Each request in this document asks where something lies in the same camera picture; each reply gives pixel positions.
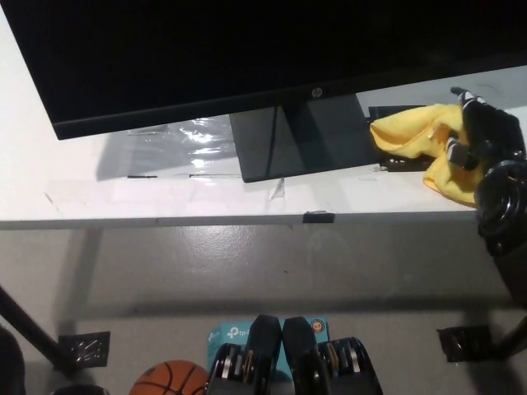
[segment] white desk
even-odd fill
[[[527,131],[526,82],[527,67],[517,67],[362,93],[359,99],[364,109],[454,103],[449,89],[462,86],[509,109]],[[370,213],[472,215],[426,188],[422,174],[373,172],[375,166],[285,179],[284,194],[275,194],[277,180],[244,184],[235,157],[210,168],[234,175],[189,178],[192,166],[180,166],[157,179],[127,179],[130,147],[139,137],[121,132],[58,141],[1,8],[0,131],[0,229],[294,224],[307,211],[335,213],[336,222]],[[113,177],[101,179],[103,157]]]

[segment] gray floor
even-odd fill
[[[267,312],[323,314],[363,340],[386,394],[527,392],[527,353],[447,364],[436,330],[491,323],[511,305],[474,224],[202,227],[0,233],[2,285],[48,331],[111,331],[109,366],[84,373],[112,395],[169,359],[206,361],[208,330]],[[59,375],[23,339],[29,394]]]

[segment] desk leg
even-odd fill
[[[74,374],[76,361],[63,350],[0,286],[0,315],[65,375]]]
[[[507,360],[527,348],[527,317],[522,319],[516,328],[507,333],[497,344],[500,358]]]

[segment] microfiber cloth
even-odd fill
[[[479,168],[464,170],[448,160],[447,141],[455,131],[459,142],[467,144],[459,105],[429,105],[408,109],[370,125],[376,145],[397,156],[436,158],[424,174],[424,184],[449,199],[474,206],[474,192],[483,177]]]

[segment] orange basketball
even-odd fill
[[[150,368],[129,395],[204,395],[207,371],[194,362],[169,360]]]

